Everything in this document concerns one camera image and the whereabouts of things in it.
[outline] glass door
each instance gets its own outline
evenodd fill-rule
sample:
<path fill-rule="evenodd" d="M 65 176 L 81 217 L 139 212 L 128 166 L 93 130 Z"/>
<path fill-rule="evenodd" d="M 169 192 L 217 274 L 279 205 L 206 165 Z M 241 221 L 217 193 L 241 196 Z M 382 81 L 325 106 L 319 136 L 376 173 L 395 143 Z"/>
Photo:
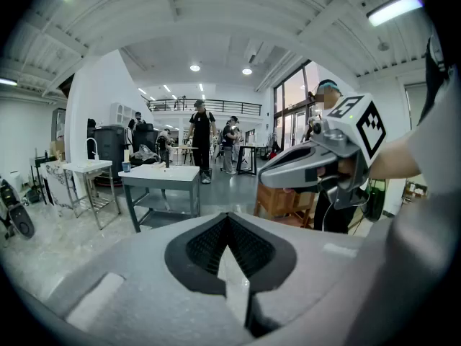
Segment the glass door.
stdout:
<path fill-rule="evenodd" d="M 301 138 L 303 137 L 305 130 L 305 110 L 302 112 L 297 112 L 295 114 L 295 119 L 295 145 L 298 145 L 301 143 Z"/>
<path fill-rule="evenodd" d="M 285 116 L 285 137 L 283 139 L 283 149 L 287 150 L 292 145 L 292 136 L 293 136 L 293 129 L 292 129 L 292 115 Z"/>

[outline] metal table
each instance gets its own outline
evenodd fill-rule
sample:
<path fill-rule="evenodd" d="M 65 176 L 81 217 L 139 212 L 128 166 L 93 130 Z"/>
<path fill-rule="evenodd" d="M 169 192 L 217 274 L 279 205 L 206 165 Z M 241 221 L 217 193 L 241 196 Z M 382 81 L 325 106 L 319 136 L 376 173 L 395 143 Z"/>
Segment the metal table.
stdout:
<path fill-rule="evenodd" d="M 150 164 L 133 168 L 128 173 L 119 172 L 118 175 L 123 181 L 128 211 L 130 212 L 131 221 L 137 233 L 140 232 L 139 227 L 141 224 L 147 223 L 148 220 L 155 220 L 161 214 L 178 216 L 181 220 L 200 216 L 199 167 L 181 165 L 166 168 L 164 164 Z M 144 187 L 146 192 L 136 200 L 133 200 L 131 187 Z M 165 210 L 149 208 L 147 213 L 138 219 L 135 213 L 135 206 L 140 205 L 150 195 L 149 189 L 151 188 L 157 188 L 162 191 Z M 190 214 L 170 209 L 166 200 L 165 190 L 189 191 Z"/>
<path fill-rule="evenodd" d="M 87 162 L 88 166 L 86 166 L 84 162 L 82 162 L 81 164 L 82 166 L 80 166 L 79 163 L 70 163 L 70 164 L 63 165 L 64 180 L 66 181 L 66 187 L 68 191 L 69 200 L 71 201 L 72 210 L 75 214 L 75 217 L 78 218 L 79 215 L 77 215 L 77 211 L 75 209 L 76 205 L 80 204 L 82 200 L 85 201 L 85 203 L 88 200 L 89 207 L 91 208 L 94 214 L 94 219 L 96 219 L 96 225 L 98 226 L 99 229 L 103 229 L 105 226 L 101 224 L 101 221 L 99 220 L 99 216 L 98 216 L 98 213 L 101 209 L 103 209 L 105 206 L 109 205 L 110 203 L 115 203 L 115 205 L 117 206 L 117 212 L 118 212 L 117 214 L 118 215 L 121 214 L 120 206 L 118 205 L 117 196 L 115 194 L 114 178 L 112 177 L 112 161 L 110 160 L 99 160 L 99 161 L 88 160 Z M 91 175 L 98 174 L 104 169 L 109 170 L 112 200 L 100 197 L 96 191 L 92 191 L 92 188 L 90 185 Z M 66 171 L 76 172 L 76 173 L 81 174 L 83 181 L 84 181 L 85 190 L 86 190 L 85 196 L 77 200 L 72 200 Z"/>
<path fill-rule="evenodd" d="M 249 148 L 251 153 L 250 153 L 250 165 L 251 165 L 251 170 L 245 171 L 241 170 L 242 167 L 242 160 L 243 160 L 243 154 L 245 152 L 245 149 Z M 256 168 L 256 147 L 255 146 L 240 146 L 240 150 L 238 151 L 238 161 L 237 161 L 237 173 L 238 174 L 251 174 L 256 176 L 257 175 L 257 168 Z"/>
<path fill-rule="evenodd" d="M 186 158 L 187 158 L 187 152 L 189 152 L 190 155 L 190 164 L 192 165 L 192 151 L 193 150 L 198 150 L 198 147 L 191 147 L 191 146 L 177 146 L 177 147 L 171 147 L 175 148 L 176 151 L 176 165 L 179 165 L 179 151 L 185 150 L 186 153 L 184 154 L 184 165 L 186 164 Z"/>

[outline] black t-shirt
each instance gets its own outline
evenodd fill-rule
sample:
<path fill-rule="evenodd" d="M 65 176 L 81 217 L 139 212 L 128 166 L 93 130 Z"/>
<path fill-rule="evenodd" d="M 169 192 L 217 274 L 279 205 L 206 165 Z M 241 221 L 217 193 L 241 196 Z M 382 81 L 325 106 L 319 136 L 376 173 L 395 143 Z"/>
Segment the black t-shirt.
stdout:
<path fill-rule="evenodd" d="M 223 129 L 223 146 L 224 147 L 232 147 L 233 145 L 233 139 L 227 137 L 228 133 L 230 133 L 231 135 L 234 134 L 232 127 L 230 127 L 229 125 L 226 125 Z"/>
<path fill-rule="evenodd" d="M 196 141 L 210 141 L 210 122 L 215 122 L 215 117 L 213 114 L 210 114 L 210 119 L 208 119 L 207 111 L 197 112 L 197 114 L 192 114 L 190 118 L 190 123 L 194 123 L 194 140 Z"/>

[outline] railing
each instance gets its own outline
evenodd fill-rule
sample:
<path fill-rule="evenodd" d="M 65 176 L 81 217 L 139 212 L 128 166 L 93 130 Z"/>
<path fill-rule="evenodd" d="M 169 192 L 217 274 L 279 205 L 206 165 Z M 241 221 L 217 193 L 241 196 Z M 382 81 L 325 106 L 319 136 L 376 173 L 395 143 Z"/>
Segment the railing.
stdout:
<path fill-rule="evenodd" d="M 147 100 L 146 104 L 151 112 L 159 111 L 195 111 L 194 103 L 197 99 L 167 99 L 167 100 Z M 230 112 L 233 114 L 261 115 L 261 105 L 250 104 L 248 102 L 237 102 L 227 100 L 205 100 L 207 111 L 214 112 Z"/>

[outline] man in black shirt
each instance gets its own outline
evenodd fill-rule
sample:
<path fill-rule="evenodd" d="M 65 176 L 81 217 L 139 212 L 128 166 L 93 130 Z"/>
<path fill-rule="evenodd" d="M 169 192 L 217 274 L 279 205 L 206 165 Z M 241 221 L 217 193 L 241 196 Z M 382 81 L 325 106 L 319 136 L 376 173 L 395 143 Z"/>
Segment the man in black shirt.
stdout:
<path fill-rule="evenodd" d="M 194 131 L 192 139 L 192 147 L 197 147 L 194 150 L 194 161 L 197 167 L 200 167 L 202 175 L 202 183 L 211 183 L 210 178 L 210 125 L 213 131 L 213 137 L 216 137 L 215 117 L 205 109 L 205 102 L 197 100 L 194 104 L 197 110 L 190 118 L 189 134 Z"/>
<path fill-rule="evenodd" d="M 238 123 L 238 118 L 236 116 L 230 117 L 228 124 L 223 129 L 223 148 L 224 148 L 224 163 L 223 171 L 227 174 L 235 174 L 232 169 L 232 146 L 234 140 L 237 139 L 237 136 L 233 132 L 232 127 Z"/>

